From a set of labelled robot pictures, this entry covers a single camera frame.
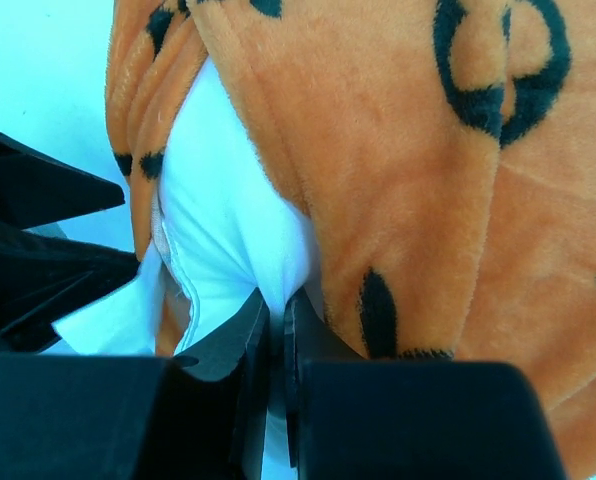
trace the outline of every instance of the orange plush fabric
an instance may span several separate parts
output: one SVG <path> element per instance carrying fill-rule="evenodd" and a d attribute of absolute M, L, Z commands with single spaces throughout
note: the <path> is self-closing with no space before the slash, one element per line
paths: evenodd
<path fill-rule="evenodd" d="M 207 55 L 314 222 L 333 331 L 519 366 L 572 477 L 596 473 L 596 1 L 117 0 L 107 124 L 139 258 Z"/>

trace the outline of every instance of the black plastic part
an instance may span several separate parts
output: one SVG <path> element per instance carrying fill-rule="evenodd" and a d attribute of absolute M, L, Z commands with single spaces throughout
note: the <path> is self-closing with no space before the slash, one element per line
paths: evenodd
<path fill-rule="evenodd" d="M 0 133 L 0 220 L 27 229 L 116 207 L 122 188 Z"/>
<path fill-rule="evenodd" d="M 289 461 L 298 464 L 299 367 L 314 359 L 360 361 L 354 352 L 318 317 L 304 289 L 289 300 L 284 316 L 285 409 Z"/>
<path fill-rule="evenodd" d="M 566 479 L 536 395 L 516 368 L 354 359 L 304 292 L 285 320 L 295 333 L 288 399 L 297 396 L 300 480 Z"/>
<path fill-rule="evenodd" d="M 197 400 L 193 408 L 204 433 L 190 453 L 187 478 L 224 474 L 235 480 L 260 479 L 269 401 L 269 328 L 269 309 L 256 289 L 236 315 L 174 357 L 197 382 L 202 402 Z"/>
<path fill-rule="evenodd" d="M 0 354 L 0 480 L 259 480 L 268 333 L 255 291 L 174 359 Z"/>
<path fill-rule="evenodd" d="M 138 272 L 136 257 L 46 238 L 0 222 L 0 352 L 39 352 L 51 323 L 113 292 Z"/>

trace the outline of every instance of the white fabric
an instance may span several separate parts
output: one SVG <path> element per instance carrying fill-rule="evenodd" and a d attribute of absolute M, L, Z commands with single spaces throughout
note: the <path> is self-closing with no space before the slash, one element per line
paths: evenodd
<path fill-rule="evenodd" d="M 164 298 L 161 268 L 150 245 L 132 282 L 53 323 L 64 340 L 54 349 L 66 344 L 81 355 L 153 355 Z"/>
<path fill-rule="evenodd" d="M 228 320 L 255 287 L 277 346 L 287 301 L 318 276 L 315 236 L 265 176 L 211 60 L 172 129 L 160 203 L 171 271 L 192 302 L 178 351 Z"/>

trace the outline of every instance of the black spot pattern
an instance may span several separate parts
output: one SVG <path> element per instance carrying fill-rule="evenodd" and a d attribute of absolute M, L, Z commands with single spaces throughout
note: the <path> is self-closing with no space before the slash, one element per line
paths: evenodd
<path fill-rule="evenodd" d="M 162 48 L 167 29 L 169 28 L 173 18 L 173 12 L 165 10 L 162 5 L 154 10 L 149 16 L 149 22 L 147 23 L 146 30 L 154 43 L 155 55 L 158 55 L 160 49 Z"/>
<path fill-rule="evenodd" d="M 161 150 L 157 153 L 148 153 L 140 159 L 140 168 L 148 180 L 154 180 L 160 176 L 164 157 L 164 150 Z"/>
<path fill-rule="evenodd" d="M 207 0 L 198 0 L 198 4 L 206 1 Z M 282 0 L 249 0 L 249 3 L 260 13 L 267 15 L 268 17 L 280 18 L 282 16 Z"/>
<path fill-rule="evenodd" d="M 458 0 L 439 0 L 434 19 L 433 40 L 440 81 L 447 101 L 463 123 L 499 138 L 504 86 L 491 85 L 478 90 L 463 91 L 456 86 L 452 77 L 451 46 L 466 15 L 466 10 Z"/>
<path fill-rule="evenodd" d="M 370 358 L 396 358 L 396 304 L 374 269 L 364 277 L 358 302 L 363 341 Z"/>
<path fill-rule="evenodd" d="M 178 0 L 178 11 L 184 14 L 185 17 L 189 17 L 191 15 L 189 7 L 187 7 L 187 0 Z"/>
<path fill-rule="evenodd" d="M 114 157 L 116 157 L 116 162 L 118 163 L 120 172 L 125 177 L 131 175 L 131 153 L 114 153 Z"/>
<path fill-rule="evenodd" d="M 549 30 L 552 56 L 534 74 L 513 78 L 516 90 L 515 111 L 503 125 L 500 108 L 504 99 L 503 85 L 462 91 L 452 78 L 450 58 L 456 31 L 467 15 L 459 0 L 438 0 L 434 20 L 434 49 L 441 83 L 447 101 L 460 120 L 499 139 L 502 148 L 522 138 L 538 125 L 555 104 L 571 68 L 571 48 L 565 21 L 554 0 L 526 0 L 542 15 Z M 507 10 L 501 28 L 507 41 L 512 11 Z"/>
<path fill-rule="evenodd" d="M 538 125 L 556 103 L 571 69 L 571 48 L 565 20 L 553 0 L 527 0 L 542 15 L 549 29 L 551 58 L 537 73 L 514 78 L 516 108 L 503 125 L 500 145 L 506 147 Z"/>

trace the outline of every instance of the orange costume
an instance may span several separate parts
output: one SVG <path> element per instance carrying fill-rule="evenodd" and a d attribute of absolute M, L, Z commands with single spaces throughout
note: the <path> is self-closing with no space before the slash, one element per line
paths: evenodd
<path fill-rule="evenodd" d="M 140 259 L 208 55 L 313 221 L 330 328 L 367 358 L 518 366 L 572 478 L 596 473 L 596 1 L 117 0 Z"/>

